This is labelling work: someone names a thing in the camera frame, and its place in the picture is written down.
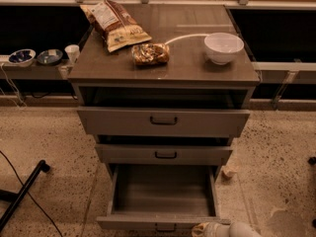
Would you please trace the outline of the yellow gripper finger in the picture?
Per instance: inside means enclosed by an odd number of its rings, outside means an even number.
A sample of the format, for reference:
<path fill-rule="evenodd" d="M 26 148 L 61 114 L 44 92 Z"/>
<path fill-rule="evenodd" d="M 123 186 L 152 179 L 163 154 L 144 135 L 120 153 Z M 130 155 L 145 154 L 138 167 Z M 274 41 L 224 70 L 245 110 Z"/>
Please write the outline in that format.
<path fill-rule="evenodd" d="M 207 227 L 207 223 L 200 223 L 193 227 L 192 237 L 204 237 L 204 231 Z"/>

